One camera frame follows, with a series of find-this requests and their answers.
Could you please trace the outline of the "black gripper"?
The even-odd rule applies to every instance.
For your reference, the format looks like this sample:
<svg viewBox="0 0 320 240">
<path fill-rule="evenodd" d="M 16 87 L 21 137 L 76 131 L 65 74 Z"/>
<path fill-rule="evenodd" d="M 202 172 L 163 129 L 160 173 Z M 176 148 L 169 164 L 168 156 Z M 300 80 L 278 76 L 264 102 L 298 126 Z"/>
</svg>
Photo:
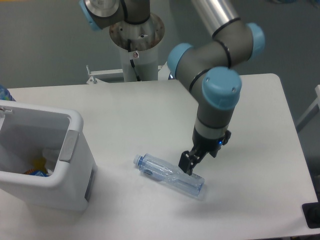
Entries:
<svg viewBox="0 0 320 240">
<path fill-rule="evenodd" d="M 231 138 L 232 133 L 227 130 L 220 138 L 207 138 L 202 136 L 195 128 L 193 129 L 191 151 L 184 151 L 181 154 L 178 166 L 186 174 L 192 175 L 193 170 L 203 158 L 210 154 L 215 158 L 222 146 L 226 145 Z"/>
</svg>

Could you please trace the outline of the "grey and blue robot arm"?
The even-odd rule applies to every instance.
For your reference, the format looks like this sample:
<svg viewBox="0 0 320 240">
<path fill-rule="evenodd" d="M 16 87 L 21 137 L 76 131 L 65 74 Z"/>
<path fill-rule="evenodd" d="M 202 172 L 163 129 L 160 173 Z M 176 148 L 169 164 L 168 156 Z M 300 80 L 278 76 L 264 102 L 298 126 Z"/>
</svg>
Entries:
<svg viewBox="0 0 320 240">
<path fill-rule="evenodd" d="M 259 55 L 265 47 L 263 30 L 245 24 L 228 0 L 192 2 L 212 41 L 199 48 L 174 47 L 167 66 L 198 103 L 193 147 L 181 154 L 178 166 L 188 175 L 206 155 L 215 157 L 228 143 L 228 130 L 239 101 L 242 82 L 233 66 Z M 108 29 L 120 50 L 126 82 L 158 79 L 158 53 L 165 28 L 148 0 L 81 0 L 80 8 L 93 30 Z"/>
</svg>

